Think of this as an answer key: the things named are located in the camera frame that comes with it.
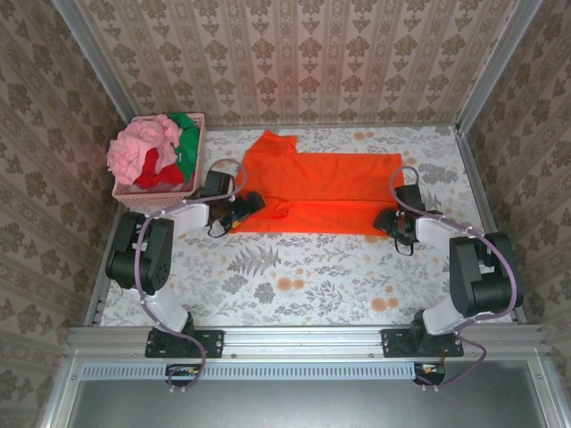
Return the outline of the orange t-shirt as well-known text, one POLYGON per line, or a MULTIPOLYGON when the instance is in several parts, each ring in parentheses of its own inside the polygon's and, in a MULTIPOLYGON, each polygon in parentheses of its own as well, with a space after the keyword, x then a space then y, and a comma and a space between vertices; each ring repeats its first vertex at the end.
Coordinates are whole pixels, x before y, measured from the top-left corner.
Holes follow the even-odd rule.
POLYGON ((386 236, 374 228, 381 210, 396 208, 390 178, 399 153, 299 152, 297 138, 265 131, 242 160, 240 192, 259 193, 266 207, 235 233, 386 236))

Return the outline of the pink plastic basket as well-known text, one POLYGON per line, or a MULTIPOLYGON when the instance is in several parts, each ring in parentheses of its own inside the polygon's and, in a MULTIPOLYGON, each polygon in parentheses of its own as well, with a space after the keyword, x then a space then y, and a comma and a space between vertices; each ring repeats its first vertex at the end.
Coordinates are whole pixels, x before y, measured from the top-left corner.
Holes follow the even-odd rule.
POLYGON ((205 116, 201 112, 188 112, 186 115, 198 127, 200 137, 197 162, 191 179, 184 184, 158 185, 150 190, 141 189, 136 185, 123 185, 115 182, 112 188, 112 197, 116 201, 123 203, 131 210, 164 208, 182 201, 200 187, 205 175, 205 116))

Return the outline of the green t-shirt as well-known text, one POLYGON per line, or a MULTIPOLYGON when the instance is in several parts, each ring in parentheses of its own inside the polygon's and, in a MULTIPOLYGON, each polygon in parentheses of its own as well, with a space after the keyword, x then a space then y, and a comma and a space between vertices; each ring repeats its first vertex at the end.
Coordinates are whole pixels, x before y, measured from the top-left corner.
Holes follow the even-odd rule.
POLYGON ((200 142, 200 128, 193 119, 185 113, 169 113, 167 117, 172 120, 181 131, 175 154, 178 169, 181 171, 184 181, 187 182, 193 176, 198 160, 198 146, 200 142))

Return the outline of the red t-shirt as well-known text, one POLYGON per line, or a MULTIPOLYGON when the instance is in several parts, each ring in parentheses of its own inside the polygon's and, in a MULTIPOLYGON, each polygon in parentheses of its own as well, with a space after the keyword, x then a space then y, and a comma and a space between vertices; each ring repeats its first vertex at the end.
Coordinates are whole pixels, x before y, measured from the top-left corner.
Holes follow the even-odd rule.
POLYGON ((141 189, 150 189, 158 185, 180 185, 184 182, 184 175, 175 162, 164 165, 160 163, 160 154, 157 148, 146 153, 145 163, 141 174, 134 184, 141 189))

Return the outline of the pink t-shirt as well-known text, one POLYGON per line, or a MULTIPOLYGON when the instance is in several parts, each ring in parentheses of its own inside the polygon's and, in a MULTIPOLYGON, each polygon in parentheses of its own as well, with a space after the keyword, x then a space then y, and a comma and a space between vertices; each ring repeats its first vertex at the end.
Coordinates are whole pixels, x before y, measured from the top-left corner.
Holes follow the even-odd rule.
POLYGON ((117 138, 111 140, 107 152, 107 167, 119 184, 134 185, 141 174, 146 153, 157 148, 160 163, 175 162, 175 148, 181 131, 166 115, 132 121, 117 138))

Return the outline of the aluminium table side rail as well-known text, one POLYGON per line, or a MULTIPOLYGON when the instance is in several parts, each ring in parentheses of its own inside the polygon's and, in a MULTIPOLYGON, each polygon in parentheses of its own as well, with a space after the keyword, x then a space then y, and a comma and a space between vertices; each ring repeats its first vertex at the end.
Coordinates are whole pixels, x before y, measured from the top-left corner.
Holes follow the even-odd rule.
POLYGON ((484 186, 480 178, 477 165, 468 142, 468 138, 465 135, 461 134, 455 127, 453 127, 452 130, 454 132, 455 139, 459 147, 459 153, 468 176, 468 182, 472 189, 472 194, 474 196, 483 230, 486 233, 497 232, 498 228, 494 221, 492 210, 487 200, 484 186))
POLYGON ((94 325, 99 326, 101 323, 106 298, 109 292, 109 288, 111 286, 111 280, 108 278, 108 276, 105 273, 106 260, 110 254, 112 248, 112 241, 119 226, 120 219, 127 210, 128 208, 124 204, 119 203, 115 216, 112 221, 111 231, 109 233, 108 240, 105 245, 102 261, 95 280, 94 289, 92 292, 92 296, 90 298, 87 314, 84 320, 84 326, 87 327, 94 325))

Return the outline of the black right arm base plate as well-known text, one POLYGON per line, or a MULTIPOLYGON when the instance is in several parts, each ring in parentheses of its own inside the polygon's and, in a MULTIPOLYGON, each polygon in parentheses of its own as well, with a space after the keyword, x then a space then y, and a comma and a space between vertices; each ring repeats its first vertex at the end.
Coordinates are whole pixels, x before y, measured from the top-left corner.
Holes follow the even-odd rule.
POLYGON ((462 342, 453 334, 431 335, 413 333, 409 329, 381 331, 383 354, 386 358, 463 357, 462 342))

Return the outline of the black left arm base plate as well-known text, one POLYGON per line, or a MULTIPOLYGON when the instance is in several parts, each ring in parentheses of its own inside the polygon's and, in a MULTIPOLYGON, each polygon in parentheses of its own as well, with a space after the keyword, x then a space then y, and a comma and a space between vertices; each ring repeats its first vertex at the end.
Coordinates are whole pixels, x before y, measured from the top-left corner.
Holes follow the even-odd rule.
MULTIPOLYGON (((194 338, 204 348, 207 358, 221 358, 224 347, 222 330, 195 330, 194 338)), ((146 358, 200 358, 198 347, 187 339, 153 328, 145 346, 146 358)))

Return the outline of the aluminium mounting rail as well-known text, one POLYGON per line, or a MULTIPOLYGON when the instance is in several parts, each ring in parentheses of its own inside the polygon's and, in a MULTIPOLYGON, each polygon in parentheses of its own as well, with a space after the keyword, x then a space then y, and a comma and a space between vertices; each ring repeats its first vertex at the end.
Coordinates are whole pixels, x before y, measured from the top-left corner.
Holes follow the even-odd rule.
MULTIPOLYGON (((380 360, 397 325, 350 326, 223 326, 220 347, 225 361, 380 360)), ((66 354, 72 357, 127 361, 142 360, 147 327, 80 327, 70 330, 66 354)), ((487 349, 489 360, 524 360, 549 355, 537 325, 479 324, 463 330, 464 355, 472 361, 487 349)))

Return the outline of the aluminium frame post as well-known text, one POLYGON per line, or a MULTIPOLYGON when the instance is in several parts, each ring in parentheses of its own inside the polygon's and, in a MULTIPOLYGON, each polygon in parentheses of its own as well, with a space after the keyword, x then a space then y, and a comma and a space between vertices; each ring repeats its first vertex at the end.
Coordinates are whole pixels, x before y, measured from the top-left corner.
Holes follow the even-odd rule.
POLYGON ((542 0, 517 0, 456 121, 460 135, 466 135, 474 125, 541 4, 542 0))
POLYGON ((112 67, 111 59, 103 51, 103 45, 97 40, 87 16, 80 10, 78 0, 53 0, 53 2, 117 112, 125 123, 129 123, 137 115, 135 109, 112 67))

